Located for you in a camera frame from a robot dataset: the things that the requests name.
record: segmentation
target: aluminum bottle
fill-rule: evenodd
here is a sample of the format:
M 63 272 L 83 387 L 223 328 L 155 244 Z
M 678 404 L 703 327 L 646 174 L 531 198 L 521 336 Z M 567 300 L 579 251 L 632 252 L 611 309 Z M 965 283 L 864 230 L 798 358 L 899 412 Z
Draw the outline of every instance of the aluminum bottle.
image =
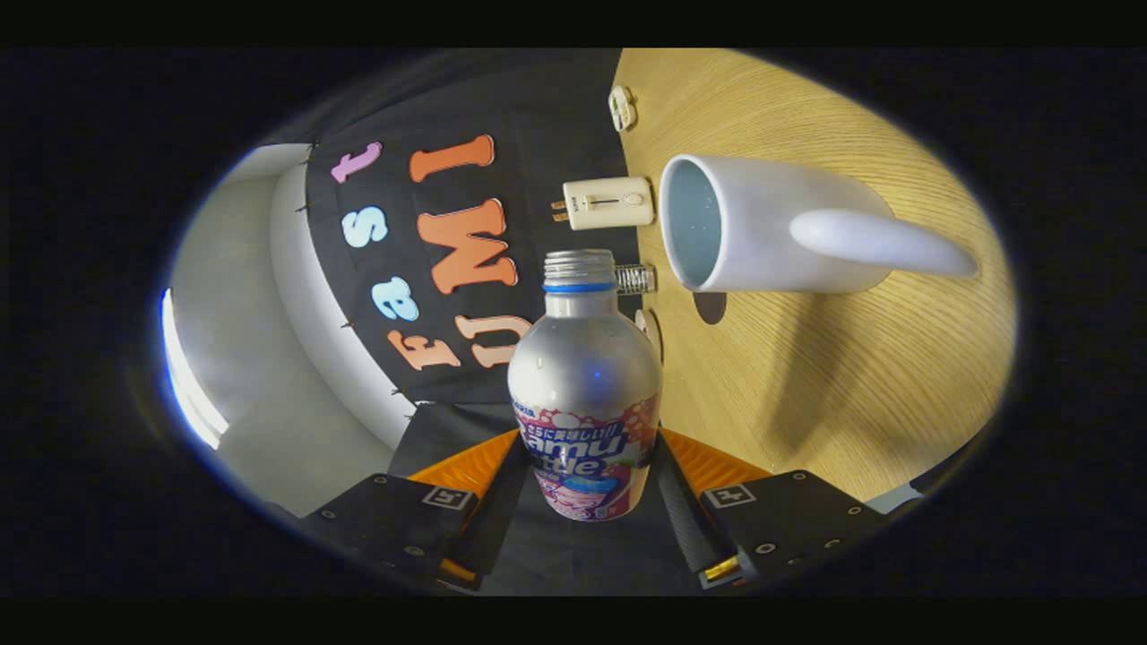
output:
M 546 313 L 509 363 L 509 393 L 546 502 L 607 521 L 641 499 L 657 441 L 661 362 L 617 310 L 614 256 L 546 255 Z

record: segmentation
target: wooden table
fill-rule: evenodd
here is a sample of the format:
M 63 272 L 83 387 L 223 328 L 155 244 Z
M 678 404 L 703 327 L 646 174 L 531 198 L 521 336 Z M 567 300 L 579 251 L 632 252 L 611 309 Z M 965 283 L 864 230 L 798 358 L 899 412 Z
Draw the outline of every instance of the wooden table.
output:
M 665 427 L 869 499 L 984 426 L 1009 375 L 1015 292 L 990 222 L 939 160 L 850 99 L 735 52 L 626 49 L 616 83 L 638 114 L 622 133 L 630 174 L 649 178 L 655 199 L 680 153 L 811 165 L 866 182 L 981 266 L 973 280 L 894 271 L 851 295 L 734 293 L 709 325 L 669 266 L 660 224 L 639 227 L 661 281 L 645 302 L 662 327 Z

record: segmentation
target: bottle label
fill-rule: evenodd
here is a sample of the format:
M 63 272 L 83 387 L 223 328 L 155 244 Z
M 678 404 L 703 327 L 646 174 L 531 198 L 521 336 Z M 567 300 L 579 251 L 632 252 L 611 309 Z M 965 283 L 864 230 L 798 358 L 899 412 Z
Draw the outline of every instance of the bottle label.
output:
M 603 420 L 513 402 L 535 476 L 554 511 L 593 522 L 633 510 L 649 474 L 660 398 Z

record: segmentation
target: power plug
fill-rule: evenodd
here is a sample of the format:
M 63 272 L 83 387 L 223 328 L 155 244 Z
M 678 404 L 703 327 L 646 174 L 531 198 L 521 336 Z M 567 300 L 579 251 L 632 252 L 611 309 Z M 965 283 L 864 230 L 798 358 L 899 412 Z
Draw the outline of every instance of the power plug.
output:
M 551 205 L 560 212 L 554 222 L 570 223 L 570 228 L 612 228 L 653 224 L 653 196 L 643 177 L 610 177 L 562 184 L 565 200 Z
M 615 85 L 609 92 L 609 114 L 614 117 L 614 130 L 622 132 L 633 127 L 638 111 L 633 107 L 633 94 L 629 87 Z

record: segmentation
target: pink letter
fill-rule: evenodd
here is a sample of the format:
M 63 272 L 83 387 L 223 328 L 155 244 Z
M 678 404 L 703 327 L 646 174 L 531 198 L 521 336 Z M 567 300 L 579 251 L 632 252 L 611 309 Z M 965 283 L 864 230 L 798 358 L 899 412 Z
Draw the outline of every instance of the pink letter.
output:
M 462 362 L 454 356 L 453 351 L 450 351 L 446 343 L 439 340 L 427 342 L 424 336 L 406 336 L 404 339 L 401 332 L 397 329 L 387 334 L 387 340 L 395 345 L 395 349 L 403 355 L 411 367 L 419 372 L 427 365 L 450 365 L 452 367 L 462 365 Z
M 377 161 L 379 155 L 382 154 L 382 143 L 374 141 L 373 143 L 367 143 L 366 151 L 361 155 L 350 156 L 343 155 L 343 160 L 338 162 L 338 165 L 330 169 L 330 176 L 335 178 L 335 181 L 342 184 L 346 181 L 346 176 L 358 172 L 364 168 L 370 165 Z

